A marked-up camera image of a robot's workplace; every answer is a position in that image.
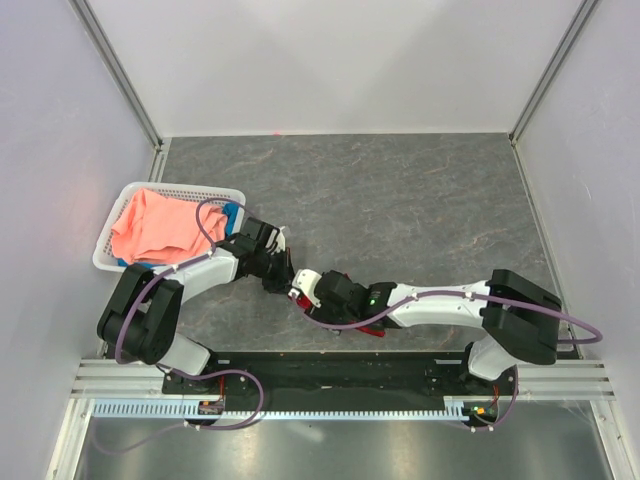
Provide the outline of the red cloth napkin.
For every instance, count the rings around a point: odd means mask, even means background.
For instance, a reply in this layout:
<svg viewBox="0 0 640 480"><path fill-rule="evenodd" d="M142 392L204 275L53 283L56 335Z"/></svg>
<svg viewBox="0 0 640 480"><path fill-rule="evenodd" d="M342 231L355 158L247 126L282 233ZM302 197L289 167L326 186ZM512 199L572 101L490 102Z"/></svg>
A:
<svg viewBox="0 0 640 480"><path fill-rule="evenodd" d="M338 320L337 322L333 322L331 318L331 311L329 309L315 307L312 302L304 295L299 296L294 300L294 302L301 309L304 315L308 319L311 319L316 326L323 324L325 329L331 331L332 333L335 333L336 335L340 335L341 333L346 332L346 329L339 329L337 328L337 325L354 324L358 322L358 320ZM385 336L385 328L379 324L361 326L358 328L349 328L349 331L359 331L368 335L372 335L374 337Z"/></svg>

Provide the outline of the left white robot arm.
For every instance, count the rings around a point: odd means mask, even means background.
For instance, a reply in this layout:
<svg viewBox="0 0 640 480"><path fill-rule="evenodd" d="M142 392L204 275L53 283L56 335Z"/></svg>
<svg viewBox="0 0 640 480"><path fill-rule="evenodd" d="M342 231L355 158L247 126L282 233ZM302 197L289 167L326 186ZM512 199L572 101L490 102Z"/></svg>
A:
<svg viewBox="0 0 640 480"><path fill-rule="evenodd" d="M259 279L269 293L288 292L294 269L282 227L249 218L196 257L165 267L126 267L99 319L98 337L120 365L158 367L198 393L211 392L220 378L215 354L177 332L181 307L245 277Z"/></svg>

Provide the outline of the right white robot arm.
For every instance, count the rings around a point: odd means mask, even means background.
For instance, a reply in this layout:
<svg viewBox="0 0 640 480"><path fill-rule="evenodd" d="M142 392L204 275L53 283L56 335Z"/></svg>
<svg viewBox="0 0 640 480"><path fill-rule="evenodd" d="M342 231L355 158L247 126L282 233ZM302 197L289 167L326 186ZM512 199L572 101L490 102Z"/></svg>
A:
<svg viewBox="0 0 640 480"><path fill-rule="evenodd" d="M336 331L345 326L383 337L388 329L415 326L471 328L484 336L466 348L458 381L467 392L483 392L501 374L524 364L557 360L560 299L513 271L499 269L488 280L449 287L395 282L363 286L347 275L315 274L303 288L305 313Z"/></svg>

